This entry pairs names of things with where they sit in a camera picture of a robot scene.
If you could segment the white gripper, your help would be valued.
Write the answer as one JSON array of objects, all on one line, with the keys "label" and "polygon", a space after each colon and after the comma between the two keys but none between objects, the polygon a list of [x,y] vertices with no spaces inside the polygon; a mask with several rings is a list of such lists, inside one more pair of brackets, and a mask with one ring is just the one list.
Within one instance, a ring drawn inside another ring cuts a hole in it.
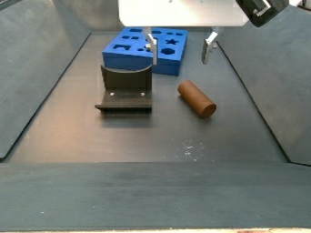
[{"label": "white gripper", "polygon": [[[236,0],[117,0],[119,19],[124,26],[243,26],[248,18]],[[219,27],[212,27],[203,41],[201,63],[209,59],[219,36]],[[145,27],[145,48],[157,64],[157,40],[152,28]]]}]

